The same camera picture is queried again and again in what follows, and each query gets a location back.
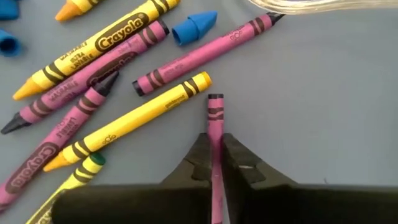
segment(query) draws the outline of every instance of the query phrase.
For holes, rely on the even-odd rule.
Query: blue crayon cap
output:
[[[0,29],[0,55],[13,57],[20,54],[21,48],[21,43],[16,37]]]
[[[186,21],[172,29],[175,41],[179,46],[201,39],[217,21],[217,12],[208,11],[188,16]]]
[[[19,6],[16,0],[0,0],[0,20],[17,19]]]

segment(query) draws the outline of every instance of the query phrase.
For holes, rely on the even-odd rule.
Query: yellow crayon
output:
[[[86,13],[101,1],[103,0],[67,0],[67,3],[63,5],[55,16],[55,19],[60,22],[67,21],[75,16]]]
[[[102,169],[105,158],[94,153],[83,161],[81,166],[50,196],[26,224],[52,224],[51,208],[55,200],[66,190],[86,185]]]
[[[83,140],[64,148],[55,159],[44,167],[44,171],[48,172],[67,166],[85,158],[90,153],[101,149],[117,138],[124,136],[164,112],[178,106],[181,102],[188,100],[197,93],[206,90],[210,85],[211,78],[209,74],[202,72],[195,75],[193,78],[89,134]]]
[[[148,0],[137,9],[62,55],[50,65],[34,73],[14,94],[15,100],[40,93],[73,75],[100,55],[138,33],[180,0]]]

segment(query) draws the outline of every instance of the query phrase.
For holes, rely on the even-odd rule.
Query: clear plastic tube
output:
[[[282,14],[309,14],[341,9],[374,9],[398,7],[398,0],[248,0],[272,12]]]

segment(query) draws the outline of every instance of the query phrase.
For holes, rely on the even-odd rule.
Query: magenta crayon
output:
[[[208,95],[208,126],[207,135],[211,142],[212,155],[212,199],[211,224],[223,222],[223,174],[221,171],[222,146],[221,138],[224,133],[224,95]]]
[[[95,110],[104,103],[119,73],[114,72],[91,87],[78,103],[63,117],[36,150],[0,186],[0,213],[23,193],[32,179],[62,149]]]
[[[164,40],[168,34],[169,29],[163,21],[153,22],[140,33],[119,44],[113,50],[43,94],[29,106],[21,109],[1,130],[1,133],[7,134],[39,122],[89,89],[96,82],[119,70],[137,55]]]
[[[174,61],[141,76],[132,83],[138,95],[146,95],[189,71],[203,65],[229,50],[253,39],[255,36],[271,28],[283,14],[269,12],[249,21],[245,25],[231,31]]]

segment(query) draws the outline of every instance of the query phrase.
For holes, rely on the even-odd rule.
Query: gray-blue table surface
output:
[[[0,28],[20,38],[24,53],[0,58],[0,124],[33,98],[14,101],[26,78],[142,1],[108,0],[85,16],[60,24],[63,0],[21,1],[21,17]],[[207,71],[213,86],[103,150],[107,163],[91,184],[161,181],[206,131],[207,93],[225,95],[225,131],[270,165],[301,183],[397,185],[398,14],[395,9],[285,16],[275,27],[230,53],[140,98],[137,77],[265,13],[244,0],[183,0],[162,18],[169,27],[188,15],[217,10],[215,27],[201,40],[164,42],[121,70],[113,93],[73,138],[131,111],[194,74]],[[0,179],[34,150],[73,103],[39,124],[0,136]],[[76,166],[40,175],[0,217],[25,223]]]

